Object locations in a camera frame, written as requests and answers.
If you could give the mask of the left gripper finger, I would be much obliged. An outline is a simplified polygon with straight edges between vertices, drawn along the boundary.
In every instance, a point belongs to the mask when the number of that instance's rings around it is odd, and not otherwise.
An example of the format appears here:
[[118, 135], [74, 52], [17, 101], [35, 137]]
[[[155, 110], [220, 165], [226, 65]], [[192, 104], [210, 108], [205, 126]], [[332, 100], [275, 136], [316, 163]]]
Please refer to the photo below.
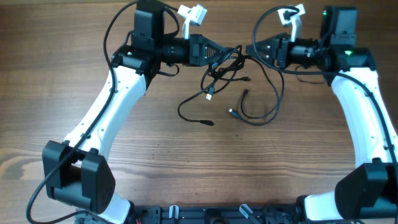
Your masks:
[[215, 58], [224, 55], [228, 48], [218, 45], [210, 39], [204, 38], [205, 58]]
[[221, 65], [231, 56], [232, 51], [206, 51], [203, 56], [203, 64], [213, 66]]

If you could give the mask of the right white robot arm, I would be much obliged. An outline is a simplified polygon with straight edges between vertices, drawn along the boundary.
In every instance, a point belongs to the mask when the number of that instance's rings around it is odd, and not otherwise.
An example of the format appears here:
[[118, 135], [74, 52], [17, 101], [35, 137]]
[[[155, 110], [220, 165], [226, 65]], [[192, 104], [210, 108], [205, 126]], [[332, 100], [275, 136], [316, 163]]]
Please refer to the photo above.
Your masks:
[[355, 7], [326, 6], [320, 37], [302, 39], [298, 6], [277, 6], [290, 34], [252, 40], [247, 52], [281, 73], [298, 64], [303, 73], [316, 66], [338, 98], [352, 137], [355, 169], [331, 192], [300, 198], [302, 219], [310, 223], [397, 218], [397, 134], [379, 90], [374, 58], [357, 48]]

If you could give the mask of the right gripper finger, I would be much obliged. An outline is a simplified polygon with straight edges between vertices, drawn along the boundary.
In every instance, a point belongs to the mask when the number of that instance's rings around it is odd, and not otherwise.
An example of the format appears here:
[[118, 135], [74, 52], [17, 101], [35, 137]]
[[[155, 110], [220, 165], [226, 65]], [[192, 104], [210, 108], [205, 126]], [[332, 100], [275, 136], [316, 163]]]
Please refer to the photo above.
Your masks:
[[246, 49], [246, 53], [258, 61], [264, 61], [268, 65], [275, 66], [276, 52], [274, 50], [258, 50], [257, 53], [254, 49]]
[[280, 42], [283, 38], [286, 38], [286, 33], [277, 34], [264, 40], [256, 41], [258, 53], [276, 53], [276, 50], [280, 47]]

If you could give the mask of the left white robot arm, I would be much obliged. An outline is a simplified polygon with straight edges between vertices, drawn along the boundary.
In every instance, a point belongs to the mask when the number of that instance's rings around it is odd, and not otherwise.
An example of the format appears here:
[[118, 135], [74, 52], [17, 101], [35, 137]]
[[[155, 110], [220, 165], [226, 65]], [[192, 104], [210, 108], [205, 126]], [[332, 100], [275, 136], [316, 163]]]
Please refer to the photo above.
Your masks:
[[199, 34], [206, 9], [173, 8], [160, 1], [136, 1], [134, 28], [113, 55], [109, 75], [81, 123], [63, 142], [49, 141], [42, 153], [49, 198], [104, 218], [127, 213], [130, 202], [115, 191], [107, 163], [113, 141], [132, 107], [144, 96], [160, 66], [212, 67], [226, 49]]

